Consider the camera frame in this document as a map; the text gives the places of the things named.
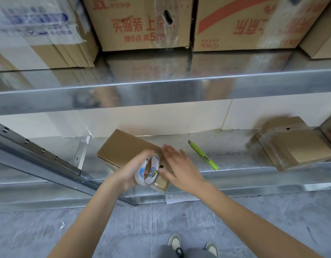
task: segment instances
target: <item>gray pants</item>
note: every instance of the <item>gray pants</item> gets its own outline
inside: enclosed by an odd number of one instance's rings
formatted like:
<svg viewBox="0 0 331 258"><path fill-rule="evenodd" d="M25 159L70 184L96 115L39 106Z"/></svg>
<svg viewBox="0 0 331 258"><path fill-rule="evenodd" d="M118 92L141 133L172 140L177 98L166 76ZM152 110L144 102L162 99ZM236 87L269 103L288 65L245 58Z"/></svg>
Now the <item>gray pants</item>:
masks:
<svg viewBox="0 0 331 258"><path fill-rule="evenodd" d="M191 248L183 253L186 258L216 258L212 253L199 248ZM178 258L178 255L170 246L162 245L157 250L156 258Z"/></svg>

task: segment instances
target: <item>adhesive tape strip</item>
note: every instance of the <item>adhesive tape strip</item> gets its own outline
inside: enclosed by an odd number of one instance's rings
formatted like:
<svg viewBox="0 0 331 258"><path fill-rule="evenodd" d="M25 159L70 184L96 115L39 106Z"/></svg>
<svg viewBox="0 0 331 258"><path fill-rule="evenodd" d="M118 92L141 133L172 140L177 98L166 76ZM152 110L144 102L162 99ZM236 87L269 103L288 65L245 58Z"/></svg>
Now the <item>adhesive tape strip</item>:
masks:
<svg viewBox="0 0 331 258"><path fill-rule="evenodd" d="M147 163L151 161L150 173L146 178L144 178L145 168ZM153 181L155 181L158 175L159 169L159 156L157 154L153 156L148 156L147 159L140 166L137 173L134 175L135 181L142 186L149 186Z"/></svg>

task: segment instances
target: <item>metal shelf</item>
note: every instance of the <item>metal shelf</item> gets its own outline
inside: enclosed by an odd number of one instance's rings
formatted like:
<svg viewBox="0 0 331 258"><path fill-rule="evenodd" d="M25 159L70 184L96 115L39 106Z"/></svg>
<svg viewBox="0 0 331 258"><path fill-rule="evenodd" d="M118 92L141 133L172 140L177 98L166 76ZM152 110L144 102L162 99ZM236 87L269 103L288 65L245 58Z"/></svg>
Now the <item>metal shelf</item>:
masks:
<svg viewBox="0 0 331 258"><path fill-rule="evenodd" d="M318 134L331 147L320 130ZM229 196L252 196L331 190L331 160L295 171L279 173L260 144L254 130L210 130L190 134L143 136L162 146L183 149L204 178ZM194 141L215 163L213 170L187 143ZM73 163L81 138L35 138L34 143ZM101 183L114 168L97 156L107 138L91 138L86 148L81 175ZM91 196L19 171L0 166L0 212L85 206ZM167 194L182 191L171 185ZM164 202L165 195L136 186L122 195L134 204Z"/></svg>
<svg viewBox="0 0 331 258"><path fill-rule="evenodd" d="M104 53L94 69L0 72L0 115L331 92L299 50Z"/></svg>

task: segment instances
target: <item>forearm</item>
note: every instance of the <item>forearm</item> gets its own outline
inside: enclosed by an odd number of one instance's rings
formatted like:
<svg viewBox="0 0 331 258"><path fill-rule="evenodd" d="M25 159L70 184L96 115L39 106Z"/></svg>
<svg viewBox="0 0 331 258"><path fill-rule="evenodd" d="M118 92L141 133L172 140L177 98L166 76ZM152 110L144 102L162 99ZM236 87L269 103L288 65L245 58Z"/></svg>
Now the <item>forearm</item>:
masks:
<svg viewBox="0 0 331 258"><path fill-rule="evenodd" d="M48 258L92 257L120 193L121 189L116 176L109 176L56 244Z"/></svg>
<svg viewBox="0 0 331 258"><path fill-rule="evenodd" d="M211 208L258 258L321 257L208 182L203 183L196 196Z"/></svg>

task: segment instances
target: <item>gray floor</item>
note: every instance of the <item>gray floor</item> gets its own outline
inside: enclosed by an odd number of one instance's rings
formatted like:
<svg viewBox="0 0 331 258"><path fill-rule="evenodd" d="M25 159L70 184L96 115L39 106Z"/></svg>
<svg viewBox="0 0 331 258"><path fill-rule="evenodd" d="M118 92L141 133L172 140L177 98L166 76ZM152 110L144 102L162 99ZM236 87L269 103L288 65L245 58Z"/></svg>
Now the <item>gray floor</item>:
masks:
<svg viewBox="0 0 331 258"><path fill-rule="evenodd" d="M238 197L237 202L331 257L331 191ZM46 257L81 208L0 214L0 257ZM154 257L179 233L184 248L215 242L221 257L254 257L201 202L116 207L94 257Z"/></svg>

